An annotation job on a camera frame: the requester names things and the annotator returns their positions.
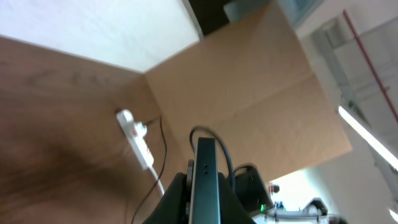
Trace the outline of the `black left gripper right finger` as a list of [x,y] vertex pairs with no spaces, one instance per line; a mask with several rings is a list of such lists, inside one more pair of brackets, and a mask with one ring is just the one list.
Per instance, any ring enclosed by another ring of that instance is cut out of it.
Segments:
[[255,224],[249,217],[237,196],[231,190],[225,176],[218,173],[220,212],[222,224]]

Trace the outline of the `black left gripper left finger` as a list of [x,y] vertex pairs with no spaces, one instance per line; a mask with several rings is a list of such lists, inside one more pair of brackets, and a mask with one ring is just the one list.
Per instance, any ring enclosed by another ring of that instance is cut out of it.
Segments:
[[154,211],[143,224],[183,224],[187,223],[187,176],[177,173],[165,191]]

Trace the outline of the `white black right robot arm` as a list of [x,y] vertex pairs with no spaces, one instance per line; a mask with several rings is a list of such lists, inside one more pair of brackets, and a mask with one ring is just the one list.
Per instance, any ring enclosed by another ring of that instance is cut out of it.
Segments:
[[278,185],[266,185],[252,164],[235,168],[235,192],[238,200],[251,218],[262,217],[264,223],[326,223],[344,224],[347,221],[329,212],[324,201],[314,197],[304,207],[287,210],[284,202],[271,198],[279,192]]

